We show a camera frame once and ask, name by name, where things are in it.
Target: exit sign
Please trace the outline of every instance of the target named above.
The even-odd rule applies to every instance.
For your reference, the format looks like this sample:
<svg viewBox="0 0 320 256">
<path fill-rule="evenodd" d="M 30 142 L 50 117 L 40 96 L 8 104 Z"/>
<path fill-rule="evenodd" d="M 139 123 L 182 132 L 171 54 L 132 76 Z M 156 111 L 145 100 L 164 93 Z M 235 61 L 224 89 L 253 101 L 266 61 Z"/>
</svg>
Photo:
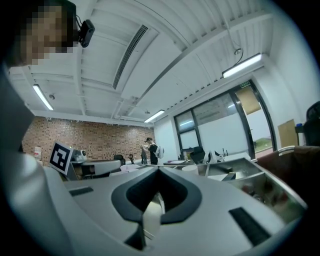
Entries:
<svg viewBox="0 0 320 256">
<path fill-rule="evenodd" d="M 244 87 L 249 86 L 249 85 L 251 85 L 251 83 L 249 81 L 246 81 L 246 82 L 241 83 L 240 87 L 244 88 Z"/>
</svg>

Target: fluorescent light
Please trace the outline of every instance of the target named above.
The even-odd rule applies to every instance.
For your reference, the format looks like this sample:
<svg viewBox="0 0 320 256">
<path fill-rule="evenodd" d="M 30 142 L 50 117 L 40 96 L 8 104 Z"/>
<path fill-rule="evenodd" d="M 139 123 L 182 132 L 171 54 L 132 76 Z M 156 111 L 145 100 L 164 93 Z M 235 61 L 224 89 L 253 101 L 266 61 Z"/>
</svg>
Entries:
<svg viewBox="0 0 320 256">
<path fill-rule="evenodd" d="M 186 124 L 189 124 L 189 123 L 193 123 L 194 121 L 188 121 L 188 122 L 184 122 L 184 123 L 182 123 L 182 124 L 180 124 L 180 126 L 184 126 L 184 125 L 186 125 Z"/>
<path fill-rule="evenodd" d="M 50 103 L 47 101 L 46 97 L 44 96 L 43 92 L 40 89 L 40 86 L 38 84 L 33 85 L 33 89 L 35 90 L 36 94 L 40 97 L 42 102 L 46 105 L 46 107 L 49 110 L 54 110 L 53 107 L 50 105 Z"/>
<path fill-rule="evenodd" d="M 257 63 L 258 61 L 261 60 L 261 57 L 262 57 L 261 53 L 258 53 L 257 55 L 252 56 L 251 58 L 248 58 L 240 62 L 239 64 L 227 69 L 226 71 L 222 72 L 223 78 L 228 78 L 234 75 L 235 73 L 251 66 L 252 64 Z"/>
<path fill-rule="evenodd" d="M 153 116 L 151 116 L 150 118 L 148 118 L 147 120 L 145 120 L 145 123 L 149 123 L 151 120 L 157 118 L 158 116 L 160 116 L 161 114 L 163 114 L 165 111 L 164 110 L 160 110 L 159 112 L 155 113 Z"/>
</svg>

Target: backpack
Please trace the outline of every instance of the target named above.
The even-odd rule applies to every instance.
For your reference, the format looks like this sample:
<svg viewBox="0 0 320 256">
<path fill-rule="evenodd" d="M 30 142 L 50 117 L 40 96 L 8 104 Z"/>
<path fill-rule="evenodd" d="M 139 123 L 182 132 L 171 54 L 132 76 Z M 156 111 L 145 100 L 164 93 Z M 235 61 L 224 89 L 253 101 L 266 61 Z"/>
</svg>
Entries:
<svg viewBox="0 0 320 256">
<path fill-rule="evenodd" d="M 160 147 L 160 146 L 158 146 L 158 148 L 156 149 L 156 151 L 155 151 L 155 156 L 157 157 L 157 158 L 163 158 L 164 157 L 164 154 L 165 154 L 165 149 L 164 148 L 162 148 L 162 147 Z"/>
</svg>

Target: black chair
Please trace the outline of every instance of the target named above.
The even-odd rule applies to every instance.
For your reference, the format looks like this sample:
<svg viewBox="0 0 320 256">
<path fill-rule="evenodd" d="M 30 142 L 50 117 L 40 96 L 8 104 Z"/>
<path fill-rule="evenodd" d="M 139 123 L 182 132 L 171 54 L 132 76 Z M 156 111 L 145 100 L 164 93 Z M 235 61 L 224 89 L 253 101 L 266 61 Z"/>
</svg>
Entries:
<svg viewBox="0 0 320 256">
<path fill-rule="evenodd" d="M 205 155 L 206 153 L 201 146 L 194 147 L 193 152 L 190 153 L 190 157 L 196 165 L 203 163 Z"/>
<path fill-rule="evenodd" d="M 306 145 L 320 147 L 320 101 L 309 107 L 306 120 L 303 125 Z"/>
<path fill-rule="evenodd" d="M 115 154 L 113 156 L 113 160 L 120 160 L 121 166 L 124 166 L 126 164 L 126 159 L 124 159 L 122 154 Z"/>
</svg>

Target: brick wall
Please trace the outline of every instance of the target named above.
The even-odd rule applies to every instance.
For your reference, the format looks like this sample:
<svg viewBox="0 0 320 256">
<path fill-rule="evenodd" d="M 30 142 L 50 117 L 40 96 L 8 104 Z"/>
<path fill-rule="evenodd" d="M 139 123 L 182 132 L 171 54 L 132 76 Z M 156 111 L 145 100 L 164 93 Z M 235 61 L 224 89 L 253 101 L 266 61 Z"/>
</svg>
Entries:
<svg viewBox="0 0 320 256">
<path fill-rule="evenodd" d="M 54 141 L 65 143 L 77 150 L 86 150 L 89 160 L 111 160 L 114 155 L 129 154 L 141 159 L 140 146 L 147 137 L 154 138 L 153 128 L 111 125 L 97 122 L 76 122 L 65 119 L 47 120 L 35 117 L 26 132 L 23 151 L 33 155 L 35 147 L 41 147 L 41 160 L 47 166 Z"/>
</svg>

